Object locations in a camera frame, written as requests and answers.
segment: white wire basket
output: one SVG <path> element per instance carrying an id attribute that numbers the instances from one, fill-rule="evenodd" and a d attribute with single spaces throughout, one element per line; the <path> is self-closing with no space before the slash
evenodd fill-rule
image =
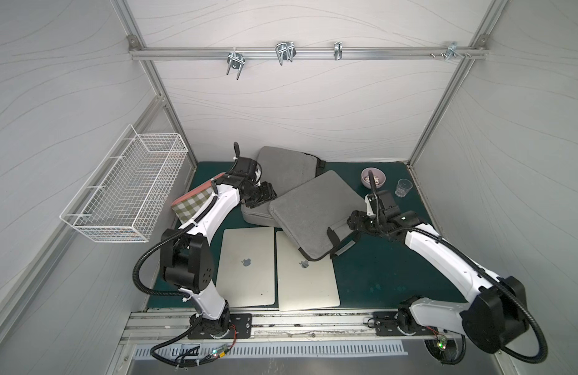
<path id="1" fill-rule="evenodd" d="M 122 152 L 104 158 L 60 215 L 96 243 L 148 242 L 187 157 L 180 134 L 139 134 L 129 127 L 126 134 L 134 136 L 123 134 L 110 150 Z M 92 184 L 100 170 L 107 172 Z"/>

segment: cable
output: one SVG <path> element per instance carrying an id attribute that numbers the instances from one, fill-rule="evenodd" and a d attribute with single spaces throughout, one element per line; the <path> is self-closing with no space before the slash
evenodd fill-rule
<path id="1" fill-rule="evenodd" d="M 458 356 L 454 359 L 446 358 L 446 352 L 439 349 L 436 345 L 437 340 L 425 340 L 426 349 L 429 353 L 437 359 L 443 365 L 457 365 L 464 359 L 464 355 L 466 354 L 466 337 L 462 335 L 462 349 L 458 353 Z"/>
<path id="2" fill-rule="evenodd" d="M 409 231 L 409 232 L 417 232 L 417 233 L 420 233 L 422 235 L 425 235 L 425 236 L 435 240 L 435 242 L 440 243 L 443 246 L 447 247 L 449 250 L 453 251 L 457 256 L 459 256 L 461 259 L 463 259 L 463 261 L 465 261 L 466 264 L 468 264 L 473 270 L 475 270 L 476 273 L 478 273 L 485 280 L 489 281 L 493 286 L 495 286 L 497 289 L 499 289 L 499 291 L 501 293 L 503 293 L 508 299 L 510 299 L 510 301 L 512 301 L 513 304 L 516 305 L 516 307 L 518 307 L 518 309 L 520 311 L 522 311 L 523 315 L 528 320 L 529 325 L 531 326 L 531 328 L 533 328 L 533 331 L 535 332 L 535 336 L 537 337 L 537 342 L 539 343 L 539 351 L 534 356 L 526 356 L 526 355 L 522 355 L 520 353 L 517 353 L 511 349 L 508 349 L 504 346 L 504 347 L 502 347 L 502 350 L 504 352 L 506 352 L 510 356 L 513 356 L 514 358 L 516 358 L 522 362 L 526 362 L 526 363 L 530 363 L 530 364 L 538 364 L 538 363 L 545 361 L 545 359 L 548 357 L 548 343 L 547 343 L 547 340 L 545 339 L 543 331 L 541 330 L 541 327 L 539 326 L 539 324 L 537 323 L 535 318 L 531 315 L 531 312 L 529 312 L 526 309 L 525 305 L 516 296 L 514 296 L 514 294 L 512 294 L 505 286 L 500 284 L 499 281 L 497 281 L 494 278 L 492 278 L 491 276 L 489 276 L 483 268 L 481 268 L 472 259 L 470 259 L 468 256 L 466 256 L 466 254 L 464 254 L 462 251 L 458 250 L 458 248 L 456 248 L 454 245 L 445 241 L 441 236 L 435 236 L 434 234 L 429 233 L 426 230 L 423 230 L 420 228 L 414 228 L 414 227 L 401 227 L 401 228 L 390 230 L 390 231 L 386 232 L 386 234 L 387 234 L 387 236 L 391 236 L 391 235 L 394 235 L 396 233 L 403 232 L 405 230 Z"/>
<path id="3" fill-rule="evenodd" d="M 185 352 L 179 354 L 176 358 L 174 358 L 174 362 L 180 362 L 181 359 L 185 360 L 185 357 L 190 356 L 197 356 L 200 353 L 201 346 L 194 346 L 191 349 L 186 350 Z"/>
<path id="4" fill-rule="evenodd" d="M 214 204 L 216 204 L 217 200 L 218 200 L 218 196 L 214 195 L 214 198 L 210 201 L 210 204 L 208 205 L 208 207 L 206 207 L 206 209 L 201 214 L 199 214 L 199 216 L 197 216 L 197 218 L 195 218 L 195 220 L 194 220 L 195 224 L 199 223 L 210 212 L 212 207 L 214 207 Z M 141 257 L 139 257 L 139 259 L 137 260 L 137 263 L 135 263 L 135 266 L 133 267 L 133 274 L 132 274 L 133 284 L 135 284 L 135 287 L 137 287 L 137 289 L 141 290 L 145 294 L 149 294 L 152 296 L 187 297 L 187 295 L 185 295 L 185 293 L 183 293 L 183 292 L 178 292 L 178 291 L 171 292 L 169 290 L 154 290 L 154 289 L 151 289 L 151 288 L 143 285 L 143 283 L 139 279 L 139 271 L 141 270 L 143 263 L 145 263 L 145 261 L 153 253 L 155 253 L 160 247 L 162 247 L 162 245 L 167 244 L 170 241 L 174 241 L 176 239 L 179 239 L 182 235 L 184 235 L 185 233 L 187 233 L 188 231 L 193 229 L 195 227 L 195 224 L 192 222 L 186 228 L 179 229 L 174 235 L 172 235 L 172 236 L 166 238 L 165 240 L 162 240 L 159 243 L 155 244 L 148 251 L 146 251 Z"/>
<path id="5" fill-rule="evenodd" d="M 233 344 L 231 344 L 231 347 L 228 348 L 229 352 L 231 351 L 231 349 L 233 349 L 233 346 L 235 346 L 235 344 L 237 343 L 237 327 L 235 327 L 234 324 L 231 324 L 231 327 L 233 328 L 233 331 L 235 333 L 233 334 Z"/>
<path id="6" fill-rule="evenodd" d="M 229 170 L 227 170 L 226 173 L 232 171 L 236 166 L 237 166 L 237 159 L 235 159 L 235 162 L 233 163 L 233 166 L 232 166 Z"/>
<path id="7" fill-rule="evenodd" d="M 375 201 L 375 206 L 376 206 L 376 212 L 374 213 L 374 221 L 375 221 L 375 227 L 376 230 L 378 230 L 379 233 L 383 233 L 383 230 L 381 229 L 381 221 L 380 221 L 380 211 L 381 211 L 381 203 L 378 201 L 378 190 L 376 189 L 376 181 L 374 180 L 374 175 L 372 174 L 372 170 L 368 171 L 368 180 L 370 182 L 370 188 L 372 190 L 372 195 L 374 196 L 374 201 Z"/>
<path id="8" fill-rule="evenodd" d="M 435 335 L 435 338 L 437 338 L 437 335 L 441 335 L 438 331 L 434 330 L 433 328 L 429 327 L 429 326 L 425 326 L 428 328 L 428 330 L 432 331 L 433 334 Z"/>
<path id="9" fill-rule="evenodd" d="M 171 366 L 175 366 L 175 367 L 195 367 L 198 366 L 200 364 L 207 364 L 210 362 L 215 361 L 216 359 L 218 359 L 218 357 L 212 358 L 210 356 L 206 356 L 204 359 L 200 360 L 199 362 L 197 362 L 195 359 L 190 359 L 190 360 L 182 360 L 182 361 L 173 361 L 172 359 L 168 359 L 166 357 L 161 356 L 160 354 L 156 353 L 156 350 L 160 349 L 160 348 L 164 348 L 165 346 L 174 344 L 175 342 L 181 340 L 182 338 L 190 335 L 195 328 L 197 328 L 200 323 L 202 322 L 202 316 L 198 315 L 197 318 L 195 319 L 195 321 L 193 322 L 193 324 L 190 324 L 189 328 L 181 333 L 180 335 L 171 338 L 168 341 L 164 341 L 163 343 L 159 343 L 156 346 L 152 347 L 149 350 L 149 353 L 152 357 L 154 357 L 155 359 L 157 359 L 160 362 L 163 362 L 167 365 L 171 365 Z"/>

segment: clear drinking glass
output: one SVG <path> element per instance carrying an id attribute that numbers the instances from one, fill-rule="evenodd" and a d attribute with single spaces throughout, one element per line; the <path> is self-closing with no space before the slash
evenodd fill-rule
<path id="1" fill-rule="evenodd" d="M 398 186 L 395 189 L 395 195 L 403 198 L 406 194 L 408 194 L 410 189 L 412 189 L 412 182 L 409 179 L 402 178 L 398 181 Z"/>

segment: metal hook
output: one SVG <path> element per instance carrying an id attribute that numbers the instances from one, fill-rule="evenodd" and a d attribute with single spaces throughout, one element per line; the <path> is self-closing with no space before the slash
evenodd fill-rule
<path id="1" fill-rule="evenodd" d="M 343 58 L 343 42 L 335 42 L 335 60 L 341 60 Z"/>
<path id="2" fill-rule="evenodd" d="M 295 44 L 292 41 L 282 41 L 275 46 L 275 52 L 277 53 L 277 58 L 279 64 L 283 65 L 283 60 L 287 59 L 291 63 L 293 62 L 293 56 L 296 55 Z"/>
<path id="3" fill-rule="evenodd" d="M 227 63 L 228 63 L 227 75 L 231 71 L 231 68 L 239 69 L 239 71 L 237 72 L 237 79 L 239 79 L 239 75 L 241 74 L 243 66 L 245 65 L 245 59 L 243 58 L 243 55 L 237 52 L 231 52 L 228 54 Z"/>

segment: bowl of nuts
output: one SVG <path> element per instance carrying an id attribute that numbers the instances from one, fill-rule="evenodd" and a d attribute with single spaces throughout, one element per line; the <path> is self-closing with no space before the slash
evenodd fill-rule
<path id="1" fill-rule="evenodd" d="M 370 189 L 370 178 L 368 176 L 369 170 L 372 170 L 372 177 L 374 178 L 376 188 L 380 188 L 381 186 L 383 186 L 383 184 L 385 184 L 385 181 L 387 181 L 385 173 L 383 173 L 383 171 L 381 171 L 380 169 L 373 167 L 365 168 L 360 174 L 360 181 L 362 182 L 362 185 Z"/>

